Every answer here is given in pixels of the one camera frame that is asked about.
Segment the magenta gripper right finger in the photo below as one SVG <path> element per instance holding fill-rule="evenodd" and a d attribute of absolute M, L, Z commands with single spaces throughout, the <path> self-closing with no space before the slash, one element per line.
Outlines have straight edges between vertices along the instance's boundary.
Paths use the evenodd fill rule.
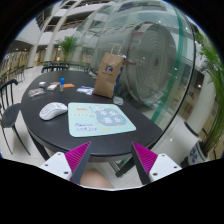
<path fill-rule="evenodd" d="M 143 185 L 181 170 L 181 167 L 168 155 L 156 154 L 135 142 L 132 143 L 132 156 Z"/>

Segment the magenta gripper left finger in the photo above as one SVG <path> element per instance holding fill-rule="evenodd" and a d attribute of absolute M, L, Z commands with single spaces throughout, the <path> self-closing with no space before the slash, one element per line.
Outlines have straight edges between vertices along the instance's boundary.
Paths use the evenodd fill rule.
<path fill-rule="evenodd" d="M 67 153 L 56 152 L 40 168 L 79 185 L 91 154 L 89 146 L 87 142 Z"/>

